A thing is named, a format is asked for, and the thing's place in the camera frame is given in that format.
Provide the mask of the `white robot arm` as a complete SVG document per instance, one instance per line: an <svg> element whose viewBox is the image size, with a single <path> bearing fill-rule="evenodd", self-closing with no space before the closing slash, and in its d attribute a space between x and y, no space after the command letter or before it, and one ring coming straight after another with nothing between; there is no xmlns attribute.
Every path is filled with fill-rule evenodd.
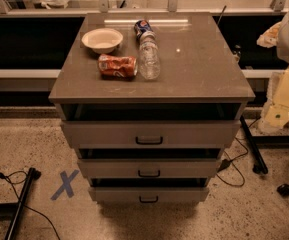
<svg viewBox="0 0 289 240"><path fill-rule="evenodd" d="M283 19L267 29L257 40L259 46L276 47L277 57L288 63L282 73L273 73L267 87L258 128L273 133L289 122L289 11Z"/></svg>

